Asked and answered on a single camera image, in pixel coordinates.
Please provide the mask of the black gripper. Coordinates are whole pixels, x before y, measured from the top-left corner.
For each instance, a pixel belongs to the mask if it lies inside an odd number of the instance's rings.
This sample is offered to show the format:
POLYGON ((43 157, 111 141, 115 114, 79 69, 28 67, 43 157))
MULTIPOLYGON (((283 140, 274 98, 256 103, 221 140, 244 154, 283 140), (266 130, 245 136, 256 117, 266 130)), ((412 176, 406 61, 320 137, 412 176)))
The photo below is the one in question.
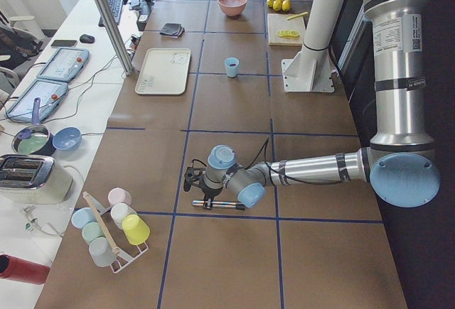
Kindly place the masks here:
POLYGON ((204 184, 202 186, 202 191, 204 194, 204 204, 203 208, 206 210, 212 210, 213 204, 212 200, 214 197, 218 196, 223 190, 223 185, 222 184, 217 184, 213 187, 204 184))

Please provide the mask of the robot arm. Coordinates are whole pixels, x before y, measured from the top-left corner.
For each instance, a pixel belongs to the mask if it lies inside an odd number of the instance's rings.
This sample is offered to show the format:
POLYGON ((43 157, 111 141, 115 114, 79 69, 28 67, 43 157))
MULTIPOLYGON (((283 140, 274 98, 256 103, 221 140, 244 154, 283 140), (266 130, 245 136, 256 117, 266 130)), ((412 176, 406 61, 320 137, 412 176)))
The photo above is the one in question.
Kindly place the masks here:
POLYGON ((241 166, 234 150, 215 146, 207 164, 186 174, 184 187, 199 187, 201 205, 210 209, 223 190, 240 208, 254 207, 269 185, 369 183, 375 194, 396 207, 419 207, 435 198, 440 174, 434 162, 434 139, 424 126, 422 10, 429 0, 363 0, 352 27, 360 37, 372 28, 375 112, 358 126, 362 146, 354 153, 252 162, 241 166))

